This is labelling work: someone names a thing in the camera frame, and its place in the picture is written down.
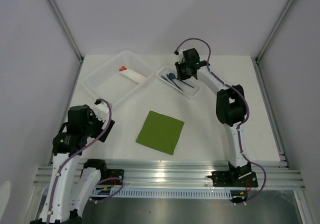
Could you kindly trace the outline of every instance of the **robotic arm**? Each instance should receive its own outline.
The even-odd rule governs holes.
[[[101,102],[96,103],[94,110],[95,112],[87,105],[69,109],[68,121],[63,123],[52,142],[53,172],[44,207],[39,219],[30,224],[82,223],[85,205],[97,183],[107,178],[108,170],[104,160],[89,159],[84,164],[81,178],[74,187],[76,168],[87,145],[87,138],[104,142],[115,123],[109,117],[107,127],[103,130],[102,127],[111,115],[111,110],[108,114],[108,109]]]
[[[245,143],[241,122],[245,120],[247,108],[238,93],[244,97],[241,85],[230,86],[210,71],[207,61],[200,61],[196,49],[180,49],[175,52],[179,60],[175,63],[177,78],[194,77],[203,82],[216,95],[216,115],[223,124],[229,144],[229,170],[214,171],[211,176],[215,187],[246,187],[246,180],[257,187],[257,177],[251,163],[245,158]]]

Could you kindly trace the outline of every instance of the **white wall panel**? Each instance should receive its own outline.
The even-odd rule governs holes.
[[[199,37],[214,54],[256,56],[287,0],[57,0],[83,54],[168,54]],[[199,47],[206,53],[205,47]]]
[[[0,0],[1,223],[21,223],[39,165],[48,163],[78,69],[45,0]]]
[[[320,0],[298,0],[261,69],[293,168],[300,169],[320,221]]]

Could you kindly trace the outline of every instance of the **perforated cable channel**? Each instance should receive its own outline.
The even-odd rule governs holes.
[[[110,195],[118,188],[112,188]],[[107,197],[99,194],[100,190],[94,190],[92,197]],[[230,191],[227,190],[177,190],[177,189],[136,189],[124,188],[115,198],[174,198],[174,199],[232,199]]]

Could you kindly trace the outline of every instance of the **green square napkin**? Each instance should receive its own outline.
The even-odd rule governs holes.
[[[183,121],[150,111],[136,142],[173,155],[183,126]]]

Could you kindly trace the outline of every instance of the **clear plastic basket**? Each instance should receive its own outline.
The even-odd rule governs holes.
[[[122,66],[143,75],[145,81],[138,84],[119,74]],[[81,84],[94,99],[104,98],[114,109],[143,88],[154,73],[154,69],[138,55],[123,51],[93,71]]]
[[[160,69],[158,71],[158,73],[156,73],[157,78],[159,78],[163,83],[165,83],[168,87],[174,89],[175,91],[177,91],[179,94],[187,97],[188,99],[194,99],[199,92],[201,91],[201,86],[199,84],[197,84],[196,82],[193,82],[192,80],[188,79],[188,80],[184,80],[184,82],[186,82],[187,84],[191,85],[193,88],[189,87],[188,85],[184,84],[183,82],[175,79],[174,82],[182,89],[182,91],[180,89],[178,89],[167,77],[167,74],[169,73],[174,73],[175,76],[177,77],[177,72],[170,68],[169,66],[165,66],[162,69]]]

